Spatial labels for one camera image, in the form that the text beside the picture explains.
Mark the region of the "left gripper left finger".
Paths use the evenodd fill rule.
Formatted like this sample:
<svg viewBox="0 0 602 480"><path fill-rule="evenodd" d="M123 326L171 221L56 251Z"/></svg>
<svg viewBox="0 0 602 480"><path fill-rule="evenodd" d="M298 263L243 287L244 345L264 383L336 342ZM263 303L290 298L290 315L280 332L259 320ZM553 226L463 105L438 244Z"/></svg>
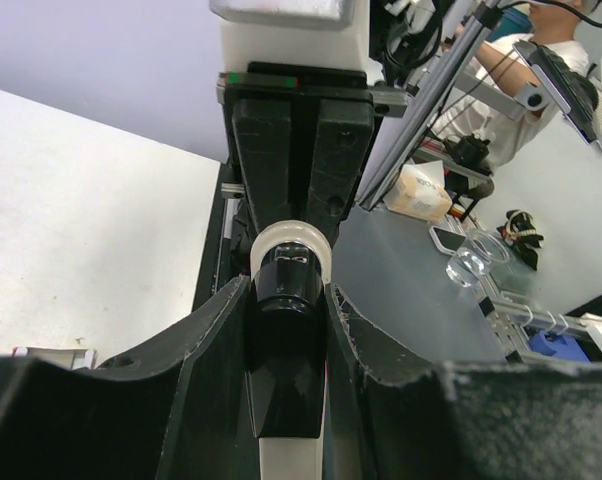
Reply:
<svg viewBox="0 0 602 480"><path fill-rule="evenodd" d="M104 361L117 385L116 430L135 441L130 479L251 479L254 441L243 389L250 282L232 279L196 311Z"/></svg>

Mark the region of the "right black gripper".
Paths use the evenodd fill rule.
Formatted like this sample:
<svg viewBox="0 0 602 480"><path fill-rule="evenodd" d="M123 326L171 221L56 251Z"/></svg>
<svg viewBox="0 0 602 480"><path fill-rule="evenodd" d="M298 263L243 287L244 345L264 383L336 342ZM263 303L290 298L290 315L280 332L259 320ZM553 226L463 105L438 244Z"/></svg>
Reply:
<svg viewBox="0 0 602 480"><path fill-rule="evenodd" d="M364 102L320 102L305 220L333 245L374 130L374 112L381 117L402 117L408 93L384 83L369 85L360 70L257 61L249 62L245 71L219 74L216 96L220 105L225 104L231 87L340 98L369 95L373 107ZM241 99L233 107L232 127L250 216L260 233L291 215L291 102Z"/></svg>

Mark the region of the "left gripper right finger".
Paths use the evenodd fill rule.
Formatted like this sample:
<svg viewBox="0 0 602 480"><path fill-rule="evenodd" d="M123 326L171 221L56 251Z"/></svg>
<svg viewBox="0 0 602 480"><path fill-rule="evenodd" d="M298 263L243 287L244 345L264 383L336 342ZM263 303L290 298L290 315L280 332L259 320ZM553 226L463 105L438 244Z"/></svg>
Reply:
<svg viewBox="0 0 602 480"><path fill-rule="evenodd" d="M326 294L327 380L337 479L436 479L445 401L430 362Z"/></svg>

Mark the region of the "large black beige stapler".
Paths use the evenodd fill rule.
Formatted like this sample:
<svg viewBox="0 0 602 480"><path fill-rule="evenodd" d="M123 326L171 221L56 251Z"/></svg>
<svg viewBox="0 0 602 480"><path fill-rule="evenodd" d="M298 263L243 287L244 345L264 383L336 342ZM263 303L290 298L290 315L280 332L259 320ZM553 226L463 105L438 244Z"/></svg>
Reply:
<svg viewBox="0 0 602 480"><path fill-rule="evenodd" d="M244 314L248 405L263 479L319 479L332 250L315 227L274 223L250 252Z"/></svg>

